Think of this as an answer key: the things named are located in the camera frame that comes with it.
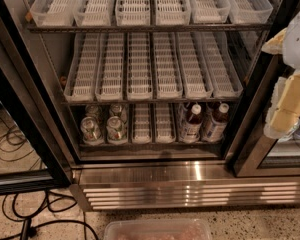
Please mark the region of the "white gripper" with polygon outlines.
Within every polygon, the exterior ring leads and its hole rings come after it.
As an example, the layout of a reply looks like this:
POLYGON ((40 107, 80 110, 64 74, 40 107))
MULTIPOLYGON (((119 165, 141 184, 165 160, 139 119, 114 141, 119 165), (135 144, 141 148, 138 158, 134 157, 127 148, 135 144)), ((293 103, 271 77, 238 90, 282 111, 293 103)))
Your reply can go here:
MULTIPOLYGON (((287 29, 279 31, 261 48, 267 54, 281 54, 287 29)), ((280 139, 291 133, 300 117, 300 70, 288 78, 280 77, 271 96, 263 133, 271 139, 280 139)))

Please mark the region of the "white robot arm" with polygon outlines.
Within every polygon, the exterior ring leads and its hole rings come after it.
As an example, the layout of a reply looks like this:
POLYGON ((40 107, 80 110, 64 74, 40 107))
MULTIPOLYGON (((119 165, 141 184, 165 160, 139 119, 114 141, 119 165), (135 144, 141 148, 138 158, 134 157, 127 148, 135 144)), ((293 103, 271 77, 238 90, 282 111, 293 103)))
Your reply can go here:
POLYGON ((263 130, 268 138, 280 139, 296 130, 300 122, 300 11, 262 46, 262 51, 281 55, 283 63, 294 69, 291 76, 280 77, 275 84, 263 130))

